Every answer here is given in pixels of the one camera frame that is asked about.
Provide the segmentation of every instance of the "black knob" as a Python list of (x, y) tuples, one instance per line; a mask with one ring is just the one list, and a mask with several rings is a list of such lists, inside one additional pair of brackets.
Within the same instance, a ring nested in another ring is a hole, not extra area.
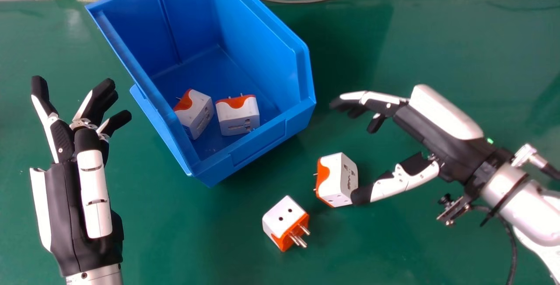
[(440, 200), (437, 201), (437, 203), (438, 203), (439, 205), (448, 205), (448, 204), (451, 202), (451, 200), (452, 200), (451, 197), (452, 197), (452, 195), (449, 194), (449, 193), (447, 193), (446, 195), (442, 196), (442, 197), (440, 198)]

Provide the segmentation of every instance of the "black and white robotic hand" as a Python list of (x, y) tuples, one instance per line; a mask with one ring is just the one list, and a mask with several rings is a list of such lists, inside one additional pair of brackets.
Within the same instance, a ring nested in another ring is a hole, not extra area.
[(56, 258), (67, 285), (121, 285), (123, 224), (110, 206), (105, 164), (108, 138), (132, 116), (121, 111), (101, 121), (118, 99), (111, 79), (88, 93), (69, 125), (50, 103), (46, 81), (34, 76), (31, 84), (53, 156), (48, 170), (30, 169), (42, 245)]
[(522, 167), (530, 163), (556, 180), (560, 172), (535, 148), (526, 144), (513, 154), (495, 147), (469, 116), (426, 85), (415, 86), (410, 98), (371, 91), (345, 93), (330, 107), (348, 111), (352, 119), (374, 112), (369, 133), (392, 118), (430, 152), (425, 158), (417, 153), (372, 184), (352, 191), (353, 204), (378, 201), (436, 177), (458, 181), (464, 194), (455, 201), (449, 195), (440, 199), (444, 211), (439, 221), (453, 225), (481, 198), (491, 207), (481, 226), (496, 215), (508, 221), (518, 239), (544, 261), (554, 281), (560, 281), (560, 194), (530, 179)]

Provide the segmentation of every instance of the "blue bin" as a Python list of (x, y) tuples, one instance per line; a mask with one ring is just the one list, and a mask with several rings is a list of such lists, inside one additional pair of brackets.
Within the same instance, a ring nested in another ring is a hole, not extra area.
[[(308, 48), (260, 0), (100, 0), (86, 9), (132, 76), (140, 108), (186, 174), (207, 186), (308, 125)], [(223, 137), (214, 115), (190, 140), (172, 110), (189, 88), (214, 102), (256, 95), (261, 126)]]

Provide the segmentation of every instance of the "power plug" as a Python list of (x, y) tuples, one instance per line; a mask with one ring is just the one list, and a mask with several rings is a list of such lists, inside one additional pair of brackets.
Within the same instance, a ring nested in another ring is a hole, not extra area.
[(225, 137), (249, 133), (260, 126), (259, 107), (252, 94), (216, 101), (216, 114)]
[(284, 252), (292, 245), (303, 248), (308, 244), (302, 235), (310, 235), (309, 215), (289, 195), (262, 216), (264, 233)]
[(194, 89), (186, 90), (173, 111), (192, 140), (200, 137), (214, 116), (212, 98)]
[(330, 207), (351, 205), (350, 194), (358, 188), (358, 168), (343, 153), (324, 156), (317, 161), (315, 194)]

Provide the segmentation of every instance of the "green table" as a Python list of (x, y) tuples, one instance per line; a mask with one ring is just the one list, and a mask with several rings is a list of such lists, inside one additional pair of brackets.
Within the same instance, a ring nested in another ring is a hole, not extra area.
[[(90, 88), (116, 81), (133, 121), (111, 141), (112, 207), (124, 221), (127, 284), (502, 285), (510, 244), (494, 220), (435, 220), (458, 184), (434, 180), (362, 208), (330, 209), (314, 196), (316, 159), (343, 151), (364, 182), (420, 146), (389, 122), (365, 132), (328, 111), (335, 95), (371, 89), (440, 91), (498, 146), (529, 141), (560, 164), (560, 0), (336, 0), (271, 5), (308, 44), (317, 107), (310, 125), (218, 186), (187, 177), (130, 94), (132, 80), (84, 10), (84, 0), (0, 4), (0, 284), (57, 285), (40, 245), (28, 168), (50, 152), (32, 109), (30, 77), (44, 76), (70, 119)], [(548, 179), (533, 172), (544, 183)], [(556, 183), (552, 187), (560, 189)], [(308, 211), (308, 249), (280, 253), (261, 217), (284, 195)], [(551, 284), (520, 248), (516, 285)]]

